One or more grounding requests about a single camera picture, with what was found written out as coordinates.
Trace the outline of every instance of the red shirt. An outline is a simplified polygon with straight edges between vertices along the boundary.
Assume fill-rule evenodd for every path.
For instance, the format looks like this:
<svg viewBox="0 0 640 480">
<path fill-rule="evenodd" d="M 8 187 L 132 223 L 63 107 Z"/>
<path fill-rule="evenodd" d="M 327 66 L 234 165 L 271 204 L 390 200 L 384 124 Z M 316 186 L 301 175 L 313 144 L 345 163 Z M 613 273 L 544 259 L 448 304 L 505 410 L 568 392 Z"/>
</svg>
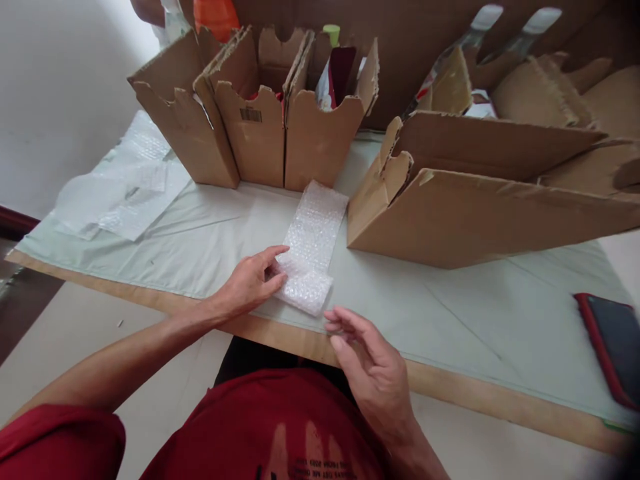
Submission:
<svg viewBox="0 0 640 480">
<path fill-rule="evenodd" d="M 2 479 L 115 479 L 119 418 L 42 405 L 0 431 Z M 313 370 L 261 370 L 207 392 L 142 479 L 382 479 L 387 453 L 358 410 Z"/>
</svg>

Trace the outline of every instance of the bubble wrap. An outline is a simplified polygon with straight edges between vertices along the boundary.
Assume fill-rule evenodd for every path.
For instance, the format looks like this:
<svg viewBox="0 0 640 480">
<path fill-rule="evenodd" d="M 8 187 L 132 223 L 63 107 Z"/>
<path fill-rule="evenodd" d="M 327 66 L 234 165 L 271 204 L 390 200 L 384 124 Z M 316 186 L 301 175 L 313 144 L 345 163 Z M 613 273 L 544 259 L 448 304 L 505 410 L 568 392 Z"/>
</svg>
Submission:
<svg viewBox="0 0 640 480">
<path fill-rule="evenodd" d="M 68 182 L 53 211 L 59 231 L 91 240 L 100 229 L 136 241 L 190 181 L 144 111 L 88 175 Z"/>
<path fill-rule="evenodd" d="M 333 279 L 327 275 L 349 198 L 312 181 L 305 189 L 278 256 L 287 282 L 276 294 L 284 302 L 320 315 Z"/>
<path fill-rule="evenodd" d="M 138 110 L 126 134 L 116 147 L 119 163 L 129 165 L 136 162 L 159 162 L 171 147 L 144 110 Z"/>
</svg>

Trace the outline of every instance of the phone screen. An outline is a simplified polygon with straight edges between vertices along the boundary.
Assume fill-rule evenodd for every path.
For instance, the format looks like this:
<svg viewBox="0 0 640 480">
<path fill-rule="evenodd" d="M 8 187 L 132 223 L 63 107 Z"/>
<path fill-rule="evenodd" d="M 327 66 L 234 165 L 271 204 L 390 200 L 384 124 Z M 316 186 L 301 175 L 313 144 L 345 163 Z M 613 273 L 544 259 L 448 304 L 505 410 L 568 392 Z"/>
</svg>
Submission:
<svg viewBox="0 0 640 480">
<path fill-rule="evenodd" d="M 618 380 L 640 405 L 640 324 L 628 305 L 591 295 L 588 299 Z"/>
</svg>

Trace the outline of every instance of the red sleeve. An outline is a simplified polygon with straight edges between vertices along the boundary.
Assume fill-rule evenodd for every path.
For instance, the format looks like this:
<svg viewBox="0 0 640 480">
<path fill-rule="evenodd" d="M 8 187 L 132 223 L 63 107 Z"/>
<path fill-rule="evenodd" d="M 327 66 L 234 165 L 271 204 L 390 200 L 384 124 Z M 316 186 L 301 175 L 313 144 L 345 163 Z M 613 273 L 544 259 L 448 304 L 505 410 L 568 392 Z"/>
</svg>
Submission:
<svg viewBox="0 0 640 480">
<path fill-rule="evenodd" d="M 124 451 L 116 415 L 41 405 L 0 431 L 0 478 L 114 480 Z"/>
</svg>

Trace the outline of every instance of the barcode label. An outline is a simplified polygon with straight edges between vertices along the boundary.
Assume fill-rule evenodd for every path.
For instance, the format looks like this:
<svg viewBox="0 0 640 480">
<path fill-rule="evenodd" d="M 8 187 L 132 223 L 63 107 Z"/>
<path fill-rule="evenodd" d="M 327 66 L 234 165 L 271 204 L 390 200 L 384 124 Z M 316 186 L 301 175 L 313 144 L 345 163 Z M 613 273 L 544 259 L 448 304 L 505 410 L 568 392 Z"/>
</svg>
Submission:
<svg viewBox="0 0 640 480">
<path fill-rule="evenodd" d="M 256 121 L 262 123 L 262 112 L 251 108 L 240 109 L 240 116 L 244 121 Z"/>
</svg>

